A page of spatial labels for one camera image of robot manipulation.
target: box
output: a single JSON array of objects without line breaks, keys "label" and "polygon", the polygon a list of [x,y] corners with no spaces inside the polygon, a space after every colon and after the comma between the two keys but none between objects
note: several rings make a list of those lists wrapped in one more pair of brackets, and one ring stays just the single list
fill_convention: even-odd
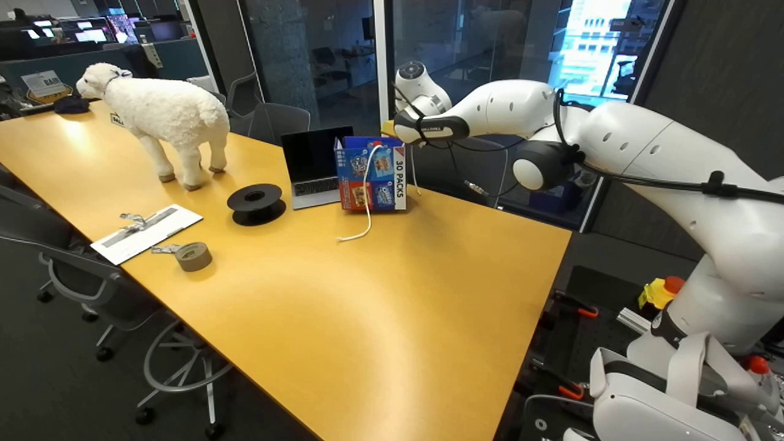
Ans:
[{"label": "box", "polygon": [[370,211],[407,211],[407,150],[401,140],[342,137],[342,141],[335,144],[335,162],[342,211],[364,211],[363,183],[370,194]]}]

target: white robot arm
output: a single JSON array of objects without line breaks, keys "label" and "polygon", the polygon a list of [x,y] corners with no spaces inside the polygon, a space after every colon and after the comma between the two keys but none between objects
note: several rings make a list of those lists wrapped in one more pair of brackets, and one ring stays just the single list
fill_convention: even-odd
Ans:
[{"label": "white robot arm", "polygon": [[[733,150],[629,103],[605,103],[591,112],[563,107],[558,92],[536,81],[495,81],[440,115],[411,115],[405,111],[395,121],[405,141],[472,134],[547,141],[515,162],[521,187],[536,192],[574,167],[610,175],[695,238],[706,258],[652,333],[628,347],[632,366],[665,378],[678,344],[691,335],[711,335],[744,355],[784,317],[784,197]],[[673,426],[681,439],[711,439]]]}]

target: white sheep model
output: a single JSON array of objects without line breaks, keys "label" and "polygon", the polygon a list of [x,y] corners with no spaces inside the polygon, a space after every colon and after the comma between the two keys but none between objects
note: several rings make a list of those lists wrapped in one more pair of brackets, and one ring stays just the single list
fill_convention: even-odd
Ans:
[{"label": "white sheep model", "polygon": [[161,140],[171,141],[182,159],[182,187],[198,188],[207,175],[201,170],[198,144],[211,144],[211,172],[226,170],[228,115],[207,90],[185,81],[131,79],[113,64],[90,64],[76,81],[84,99],[103,99],[156,167],[156,177],[174,182]]}]

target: laptop lid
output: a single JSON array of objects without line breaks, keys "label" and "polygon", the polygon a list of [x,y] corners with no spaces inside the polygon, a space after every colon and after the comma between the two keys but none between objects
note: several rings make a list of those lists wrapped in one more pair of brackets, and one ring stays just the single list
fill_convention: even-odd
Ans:
[{"label": "laptop lid", "polygon": [[348,126],[281,134],[292,183],[338,177],[335,137],[348,134],[353,134]]}]

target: table surface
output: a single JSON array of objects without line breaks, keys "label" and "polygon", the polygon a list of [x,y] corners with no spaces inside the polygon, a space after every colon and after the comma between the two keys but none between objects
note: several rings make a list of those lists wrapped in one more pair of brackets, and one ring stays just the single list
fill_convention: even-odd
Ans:
[{"label": "table surface", "polygon": [[0,162],[90,239],[120,214],[201,214],[166,242],[202,239],[211,266],[145,252],[122,269],[320,439],[493,439],[569,242],[423,188],[356,242],[335,238],[364,215],[340,206],[234,225],[226,201],[243,187],[292,201],[280,148],[229,134],[228,175],[185,192],[156,182],[101,103],[0,122]]}]

